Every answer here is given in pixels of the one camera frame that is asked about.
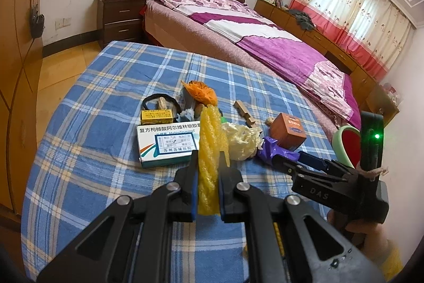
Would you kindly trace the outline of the person's right hand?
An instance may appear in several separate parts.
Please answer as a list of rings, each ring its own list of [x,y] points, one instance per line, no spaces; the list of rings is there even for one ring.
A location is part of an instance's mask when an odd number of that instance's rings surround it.
[[[392,252],[394,245],[387,237],[383,224],[366,220],[353,220],[345,230],[364,236],[361,252],[373,262],[383,262]]]

